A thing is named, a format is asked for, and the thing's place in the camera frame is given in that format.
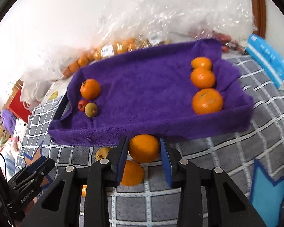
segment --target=tray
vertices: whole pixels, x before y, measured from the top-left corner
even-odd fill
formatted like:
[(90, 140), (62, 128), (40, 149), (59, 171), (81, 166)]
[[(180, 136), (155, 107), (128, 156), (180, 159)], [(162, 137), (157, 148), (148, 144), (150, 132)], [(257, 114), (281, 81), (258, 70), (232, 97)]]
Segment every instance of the tray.
[[(192, 110), (199, 89), (190, 81), (190, 62), (199, 56), (213, 61), (215, 88), (224, 98), (220, 112), (196, 115)], [(253, 114), (253, 99), (242, 91), (239, 76), (237, 67), (221, 59), (221, 44), (214, 39), (117, 55), (74, 75), (62, 102), (69, 101), (70, 109), (54, 117), (48, 133), (59, 144), (103, 146), (117, 144), (122, 135), (152, 134), (181, 141), (244, 131)], [(101, 86), (93, 101), (98, 106), (94, 118), (77, 108), (81, 84), (89, 78)]]

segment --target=gray plaid mat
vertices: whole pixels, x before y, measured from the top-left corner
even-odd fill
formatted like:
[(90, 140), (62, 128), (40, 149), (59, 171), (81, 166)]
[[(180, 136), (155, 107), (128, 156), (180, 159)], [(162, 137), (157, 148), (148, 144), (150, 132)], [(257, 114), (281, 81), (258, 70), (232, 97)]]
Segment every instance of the gray plaid mat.
[[(248, 131), (172, 144), (199, 167), (220, 166), (249, 197), (254, 158), (261, 161), (275, 180), (284, 175), (284, 92), (278, 91), (264, 70), (250, 56), (228, 59), (240, 68), (243, 90), (254, 98), (254, 118)], [(56, 168), (49, 175), (56, 178), (68, 165), (78, 168), (94, 162), (97, 147), (55, 144), (47, 134), (60, 99), (37, 107), (29, 119), (20, 148), (17, 170), (25, 166), (23, 153), (32, 156), (44, 139), (42, 154), (53, 158)], [(108, 189), (108, 208), (113, 227), (175, 226), (180, 189), (170, 189), (165, 182), (162, 162), (142, 164), (144, 181), (135, 187)], [(204, 226), (207, 226), (207, 204), (202, 189)], [(84, 198), (81, 201), (80, 226), (83, 226)]]

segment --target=small tomato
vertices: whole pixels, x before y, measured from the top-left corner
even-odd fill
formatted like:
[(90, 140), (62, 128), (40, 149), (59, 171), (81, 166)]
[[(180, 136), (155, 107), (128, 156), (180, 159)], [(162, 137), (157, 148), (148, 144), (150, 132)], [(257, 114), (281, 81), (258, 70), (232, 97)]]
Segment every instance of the small tomato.
[(85, 106), (86, 106), (88, 103), (89, 103), (89, 101), (87, 101), (87, 100), (81, 100), (81, 101), (79, 101), (79, 103), (78, 103), (78, 109), (79, 109), (79, 111), (84, 112)]

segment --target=orange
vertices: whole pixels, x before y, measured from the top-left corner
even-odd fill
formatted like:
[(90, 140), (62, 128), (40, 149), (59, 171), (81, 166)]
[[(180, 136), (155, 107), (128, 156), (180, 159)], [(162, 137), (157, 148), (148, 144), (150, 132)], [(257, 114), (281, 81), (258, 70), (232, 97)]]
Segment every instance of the orange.
[(211, 114), (223, 108), (223, 98), (215, 89), (203, 89), (195, 94), (192, 101), (195, 114)]
[(142, 182), (144, 169), (137, 163), (127, 160), (125, 162), (123, 178), (120, 182), (123, 186), (135, 186)]
[(129, 141), (128, 152), (135, 162), (150, 163), (159, 156), (160, 145), (152, 135), (137, 135)]
[(193, 70), (190, 80), (199, 89), (211, 88), (216, 82), (214, 73), (205, 68), (196, 68)]
[(88, 59), (89, 61), (94, 60), (93, 54), (92, 54), (91, 52), (89, 52), (89, 51), (86, 52), (86, 57), (87, 57), (87, 59)]
[(83, 185), (83, 188), (82, 188), (82, 196), (83, 196), (83, 197), (86, 196), (86, 185)]
[(119, 41), (115, 41), (115, 42), (112, 43), (112, 45), (113, 45), (114, 53), (116, 54), (118, 48), (122, 46), (122, 43), (119, 42)]
[(90, 48), (90, 53), (94, 55), (98, 51), (97, 48)]
[(86, 100), (96, 99), (100, 90), (100, 84), (95, 79), (85, 80), (80, 88), (81, 95)]
[(77, 61), (74, 61), (72, 64), (68, 66), (71, 73), (75, 73), (79, 69), (79, 65)]
[(128, 45), (128, 51), (129, 52), (131, 52), (131, 51), (133, 51), (133, 50), (135, 50), (136, 49), (136, 45), (135, 44), (129, 44)]
[(79, 60), (78, 60), (78, 64), (80, 67), (84, 67), (88, 64), (88, 59), (86, 56), (82, 55), (80, 56)]
[(66, 68), (63, 72), (63, 76), (68, 78), (71, 76), (71, 72), (70, 72), (70, 69), (69, 68)]
[(135, 39), (134, 37), (131, 37), (131, 38), (125, 40), (125, 41), (123, 42), (123, 44), (128, 46), (128, 45), (130, 45), (130, 44), (134, 44), (135, 41), (136, 41), (136, 39)]
[(191, 66), (193, 69), (203, 67), (208, 70), (211, 70), (213, 68), (213, 64), (210, 59), (207, 57), (197, 57), (191, 61)]
[(122, 54), (127, 52), (127, 45), (126, 44), (118, 44), (117, 47), (117, 54)]
[(102, 59), (102, 55), (101, 55), (101, 49), (98, 49), (94, 52), (94, 59), (95, 60), (101, 60)]

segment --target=blue box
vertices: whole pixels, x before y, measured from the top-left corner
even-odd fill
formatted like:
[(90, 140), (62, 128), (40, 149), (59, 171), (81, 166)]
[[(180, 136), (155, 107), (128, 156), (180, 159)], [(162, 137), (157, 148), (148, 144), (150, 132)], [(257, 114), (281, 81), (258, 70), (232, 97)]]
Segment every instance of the blue box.
[(284, 59), (263, 38), (251, 34), (246, 51), (260, 64), (279, 90), (284, 90)]

